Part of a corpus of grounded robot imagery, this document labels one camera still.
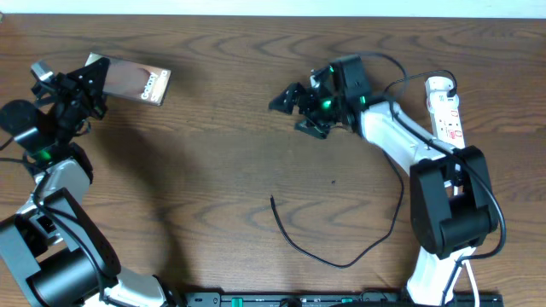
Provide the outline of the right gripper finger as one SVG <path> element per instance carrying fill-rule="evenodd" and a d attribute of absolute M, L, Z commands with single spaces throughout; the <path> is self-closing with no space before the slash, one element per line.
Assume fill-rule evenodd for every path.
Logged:
<path fill-rule="evenodd" d="M 326 139 L 329 134 L 329 129 L 323 130 L 319 125 L 314 124 L 309 119 L 304 119 L 294 125 L 294 129 L 304 132 L 309 136 L 313 136 L 317 139 Z"/>
<path fill-rule="evenodd" d="M 291 115 L 293 108 L 298 104 L 301 96 L 306 94 L 306 89 L 301 83 L 291 83 L 280 95 L 274 98 L 268 105 L 269 110 L 276 110 Z"/>

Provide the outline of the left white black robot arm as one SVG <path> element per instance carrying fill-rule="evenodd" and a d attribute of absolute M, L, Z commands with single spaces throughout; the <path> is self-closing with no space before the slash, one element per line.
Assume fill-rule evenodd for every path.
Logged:
<path fill-rule="evenodd" d="M 1 127 L 24 153 L 35 182 L 26 203 L 1 223 L 1 257 L 33 306 L 183 306 L 175 289 L 154 275 L 122 267 L 81 206 L 93 168 L 76 138 L 103 119 L 114 96 L 162 104 L 168 69 L 90 54 L 84 66 L 53 72 L 32 65 L 33 101 L 1 109 Z"/>

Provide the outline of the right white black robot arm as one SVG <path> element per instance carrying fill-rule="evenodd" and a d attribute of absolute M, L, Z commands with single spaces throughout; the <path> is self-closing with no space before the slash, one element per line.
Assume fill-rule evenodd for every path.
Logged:
<path fill-rule="evenodd" d="M 405 291 L 410 304 L 456 302 L 456 280 L 479 259 L 491 233 L 507 236 L 506 220 L 492 191 L 484 154 L 462 135 L 454 75 L 432 71 L 426 81 L 426 130 L 404 113 L 397 97 L 373 90 L 363 55 L 347 55 L 311 73 L 308 85 L 290 84 L 270 109 L 302 120 L 295 129 L 318 139 L 348 128 L 380 148 L 410 196 L 410 222 L 420 245 Z"/>

